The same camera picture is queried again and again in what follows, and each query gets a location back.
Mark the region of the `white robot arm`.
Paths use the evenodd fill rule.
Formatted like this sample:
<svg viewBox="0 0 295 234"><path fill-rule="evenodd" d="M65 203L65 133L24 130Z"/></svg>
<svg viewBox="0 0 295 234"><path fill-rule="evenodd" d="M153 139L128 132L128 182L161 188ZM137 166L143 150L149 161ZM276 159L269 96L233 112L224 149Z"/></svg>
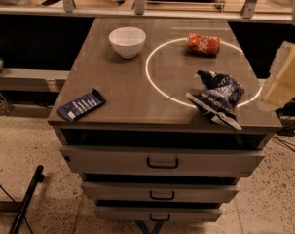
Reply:
<svg viewBox="0 0 295 234"><path fill-rule="evenodd" d="M295 0L270 0L271 3L292 8L295 25ZM295 44L283 41L273 60L271 75L263 86L258 106L266 111L284 107L295 97Z"/></svg>

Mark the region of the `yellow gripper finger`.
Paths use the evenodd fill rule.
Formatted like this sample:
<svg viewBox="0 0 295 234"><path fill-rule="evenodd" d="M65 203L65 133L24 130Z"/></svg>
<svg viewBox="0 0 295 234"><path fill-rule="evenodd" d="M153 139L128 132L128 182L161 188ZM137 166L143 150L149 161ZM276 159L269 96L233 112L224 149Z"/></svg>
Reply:
<svg viewBox="0 0 295 234"><path fill-rule="evenodd" d="M295 97L295 44L283 41L263 89L266 107L284 107Z"/></svg>

